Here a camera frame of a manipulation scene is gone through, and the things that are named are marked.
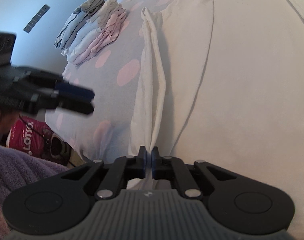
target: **black round pad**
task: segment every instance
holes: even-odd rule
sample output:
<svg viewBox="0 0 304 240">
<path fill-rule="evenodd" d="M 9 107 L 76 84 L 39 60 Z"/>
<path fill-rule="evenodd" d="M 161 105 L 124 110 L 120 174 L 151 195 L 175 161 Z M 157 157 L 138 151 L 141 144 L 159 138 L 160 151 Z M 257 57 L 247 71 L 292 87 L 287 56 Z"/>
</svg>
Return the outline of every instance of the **black round pad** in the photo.
<svg viewBox="0 0 304 240">
<path fill-rule="evenodd" d="M 79 224 L 90 212 L 77 181 L 45 179 L 12 192 L 3 214 L 10 228 L 28 235 L 52 235 Z"/>
<path fill-rule="evenodd" d="M 233 231 L 266 235 L 287 229 L 294 203 L 283 191 L 248 178 L 216 185 L 208 200 L 212 217 Z"/>
<path fill-rule="evenodd" d="M 245 192 L 235 198 L 235 204 L 243 212 L 260 214 L 267 212 L 271 208 L 272 201 L 262 193 Z"/>
</svg>

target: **light blue wall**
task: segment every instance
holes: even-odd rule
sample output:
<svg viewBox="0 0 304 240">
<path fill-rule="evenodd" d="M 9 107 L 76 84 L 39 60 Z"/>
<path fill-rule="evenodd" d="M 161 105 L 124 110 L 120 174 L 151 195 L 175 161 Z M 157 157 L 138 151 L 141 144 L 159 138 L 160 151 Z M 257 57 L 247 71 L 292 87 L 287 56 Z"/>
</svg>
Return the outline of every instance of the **light blue wall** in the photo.
<svg viewBox="0 0 304 240">
<path fill-rule="evenodd" d="M 67 60 L 53 44 L 66 19 L 85 0 L 0 0 L 0 31 L 17 34 L 12 56 L 14 65 L 62 73 Z M 49 11 L 29 34 L 23 31 L 27 23 L 43 7 Z"/>
</svg>

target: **bed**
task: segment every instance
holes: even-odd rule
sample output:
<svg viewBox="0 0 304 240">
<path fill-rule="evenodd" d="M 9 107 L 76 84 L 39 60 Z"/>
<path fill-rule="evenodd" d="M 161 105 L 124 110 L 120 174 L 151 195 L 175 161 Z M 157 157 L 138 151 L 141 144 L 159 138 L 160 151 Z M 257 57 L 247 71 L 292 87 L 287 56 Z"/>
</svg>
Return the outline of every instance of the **bed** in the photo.
<svg viewBox="0 0 304 240">
<path fill-rule="evenodd" d="M 304 16 L 297 4 L 118 2 L 128 13 L 118 39 L 63 73 L 94 89 L 93 115 L 56 110 L 47 124 L 84 160 L 112 162 L 155 145 L 163 156 L 204 159 L 276 186 L 294 200 L 289 232 L 303 240 Z"/>
</svg>

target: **pink polka dot bedsheet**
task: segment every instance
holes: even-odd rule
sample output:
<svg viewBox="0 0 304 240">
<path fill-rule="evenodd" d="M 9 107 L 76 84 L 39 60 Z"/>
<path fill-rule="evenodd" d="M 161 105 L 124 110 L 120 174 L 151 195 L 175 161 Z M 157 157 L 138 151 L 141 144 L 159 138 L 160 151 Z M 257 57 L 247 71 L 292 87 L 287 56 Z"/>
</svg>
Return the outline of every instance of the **pink polka dot bedsheet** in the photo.
<svg viewBox="0 0 304 240">
<path fill-rule="evenodd" d="M 117 40 L 82 65 L 66 66 L 64 79 L 94 90 L 95 111 L 89 117 L 64 110 L 48 111 L 45 119 L 82 158 L 112 162 L 127 155 L 144 48 L 141 10 L 148 7 L 161 11 L 171 1 L 118 0 L 127 9 L 127 18 Z"/>
</svg>

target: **folded gray shirt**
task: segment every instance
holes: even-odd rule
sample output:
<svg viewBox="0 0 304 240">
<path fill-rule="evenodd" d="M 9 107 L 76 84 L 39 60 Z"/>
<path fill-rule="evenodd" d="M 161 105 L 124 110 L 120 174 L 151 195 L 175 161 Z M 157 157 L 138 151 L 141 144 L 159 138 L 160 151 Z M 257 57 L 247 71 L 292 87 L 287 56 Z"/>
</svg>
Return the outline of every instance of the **folded gray shirt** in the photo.
<svg viewBox="0 0 304 240">
<path fill-rule="evenodd" d="M 102 0 L 87 0 L 74 10 L 75 14 L 79 14 L 81 11 L 91 11 L 96 6 L 100 5 Z"/>
<path fill-rule="evenodd" d="M 97 4 L 96 7 L 94 7 L 93 9 L 91 9 L 90 11 L 88 11 L 87 15 L 88 16 L 92 16 L 94 15 L 99 9 L 102 8 L 103 4 L 105 3 L 104 0 L 100 1 L 100 4 Z"/>
</svg>

